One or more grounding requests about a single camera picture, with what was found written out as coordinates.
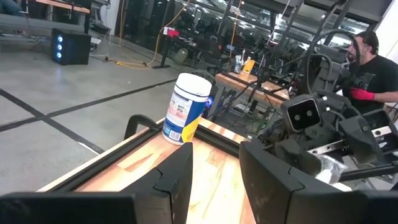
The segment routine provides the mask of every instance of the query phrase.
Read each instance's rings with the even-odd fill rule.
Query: concrete floor
[[[152,58],[137,51],[111,46],[118,60]],[[103,52],[104,46],[94,54]],[[163,118],[173,80],[183,70],[136,70],[95,58],[88,65],[61,66],[26,50],[1,52],[0,67],[0,195],[37,190],[121,142],[131,115]]]

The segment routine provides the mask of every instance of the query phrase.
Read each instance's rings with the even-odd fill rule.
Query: wall
[[[379,55],[398,63],[398,1],[394,0],[386,11],[383,20],[376,30],[379,38]]]
[[[114,35],[114,28],[116,26],[116,19],[118,18],[119,3],[123,0],[111,0],[110,9],[106,6],[101,8],[101,18],[106,27],[111,28],[111,35]]]

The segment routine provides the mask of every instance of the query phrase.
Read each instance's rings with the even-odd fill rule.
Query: workbench
[[[210,108],[209,114],[211,115],[208,119],[214,121],[212,115],[216,112],[216,109],[220,107],[220,100],[226,88],[235,90],[237,92],[242,92],[251,82],[256,81],[257,77],[244,72],[236,74],[229,72],[228,75],[225,73],[219,73],[215,77],[216,84],[218,87],[217,94],[214,98],[213,106]],[[271,82],[265,82],[262,84],[262,90],[274,91],[279,90],[281,87]],[[272,107],[279,108],[280,105],[289,99],[289,92],[286,89],[276,91],[273,94],[264,93],[262,90],[256,90],[252,98],[258,102],[271,104]],[[251,95],[253,88],[249,87],[244,92],[245,95]]]
[[[156,128],[145,128],[125,139],[39,192],[121,191],[180,147],[161,135],[163,121],[158,121]],[[239,143],[243,140],[211,121],[200,120],[193,139],[187,223],[255,223],[239,166]]]

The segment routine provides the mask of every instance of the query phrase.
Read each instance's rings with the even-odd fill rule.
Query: wooden surface
[[[200,125],[236,142],[244,140],[242,136],[206,119],[201,119]],[[125,143],[115,146],[110,151],[123,144]],[[93,177],[77,191],[120,191],[159,165],[178,148],[179,146],[167,142],[159,134]],[[187,223],[255,223],[244,189],[239,159],[198,139],[193,140],[193,179]]]
[[[64,9],[72,10],[72,6],[70,4],[68,4],[68,3],[62,3],[62,2],[51,1],[51,0],[35,0],[35,1],[39,2],[39,3],[47,4],[49,6],[56,6],[56,7],[61,7],[61,8],[64,8]],[[78,11],[78,12],[83,12],[83,13],[86,13],[86,14],[90,13],[89,9],[86,9],[86,8],[83,8],[83,7],[75,6],[75,7],[73,7],[73,10],[74,11]]]
[[[254,75],[246,74],[246,73],[243,73],[243,72],[241,72],[239,75],[235,74],[233,72],[230,72],[229,74],[241,79],[242,81],[248,82],[248,83],[257,80],[257,77],[255,77]],[[216,75],[216,81],[217,81],[217,83],[219,83],[221,85],[231,87],[231,88],[233,88],[233,89],[235,89],[237,91],[243,91],[245,89],[245,87],[246,87],[245,84],[243,84],[243,83],[241,83],[239,81],[236,81],[236,80],[234,80],[232,78],[229,78],[229,77],[227,77],[227,76],[225,76],[223,74],[217,74]],[[269,91],[277,90],[277,89],[280,88],[280,86],[275,85],[275,84],[270,83],[270,82],[263,83],[262,87],[265,90],[269,90]],[[248,88],[246,90],[245,94],[250,95],[252,91],[253,91],[252,88]],[[288,93],[287,90],[281,90],[281,91],[276,92],[275,94],[278,95],[278,96],[281,96],[281,97],[283,97],[283,98],[285,98],[287,100],[289,99],[289,93]],[[282,100],[277,99],[277,98],[275,98],[273,96],[270,96],[270,95],[268,95],[268,98],[267,98],[266,94],[261,92],[261,91],[256,91],[254,96],[253,96],[253,98],[255,100],[257,100],[257,101],[266,102],[266,103],[268,103],[268,98],[269,98],[269,101],[271,101],[271,103],[274,106],[278,106],[278,107],[283,102]]]

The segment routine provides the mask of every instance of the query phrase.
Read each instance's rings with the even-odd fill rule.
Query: black t-shirt
[[[376,75],[373,77],[367,89],[367,91],[371,93],[398,91],[398,65],[392,60],[377,55],[372,60],[360,66],[357,75],[361,73]],[[384,106],[384,103],[376,101],[353,99],[349,88],[344,88],[343,94],[362,114],[381,109]]]

